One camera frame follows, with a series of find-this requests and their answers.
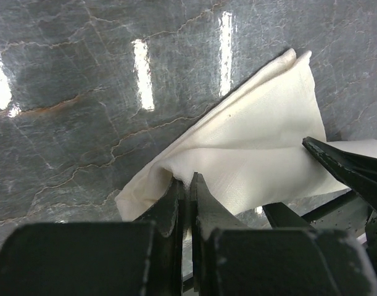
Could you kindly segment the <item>white cloth napkin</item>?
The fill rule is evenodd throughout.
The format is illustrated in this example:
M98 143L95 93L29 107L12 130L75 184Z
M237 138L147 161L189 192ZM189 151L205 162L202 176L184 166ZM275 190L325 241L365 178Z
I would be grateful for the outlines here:
M122 219L143 214L172 179L189 187L195 173L234 215L344 190L302 145L326 141L311 55L287 50L154 157L115 198Z

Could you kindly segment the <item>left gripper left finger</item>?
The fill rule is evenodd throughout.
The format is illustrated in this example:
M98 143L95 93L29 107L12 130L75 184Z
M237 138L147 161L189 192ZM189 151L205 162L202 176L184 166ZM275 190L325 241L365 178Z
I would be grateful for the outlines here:
M141 295L181 295L184 234L184 186L172 179L165 194L136 222L154 227Z

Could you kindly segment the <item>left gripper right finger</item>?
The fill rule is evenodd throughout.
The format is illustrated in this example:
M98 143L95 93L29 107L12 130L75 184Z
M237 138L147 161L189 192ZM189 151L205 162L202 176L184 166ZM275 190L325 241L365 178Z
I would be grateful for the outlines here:
M202 174L195 172L190 187L194 290L209 295L216 280L215 239L217 231L248 229L211 193Z

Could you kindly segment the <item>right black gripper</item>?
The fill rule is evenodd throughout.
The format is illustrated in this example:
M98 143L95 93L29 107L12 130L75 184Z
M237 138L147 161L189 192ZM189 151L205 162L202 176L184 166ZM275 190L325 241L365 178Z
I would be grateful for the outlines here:
M264 205L271 228L339 229L351 233L366 247L365 226L373 210L377 212L377 158L345 152L311 137L303 138L302 145L352 191L300 199L299 215L282 202Z

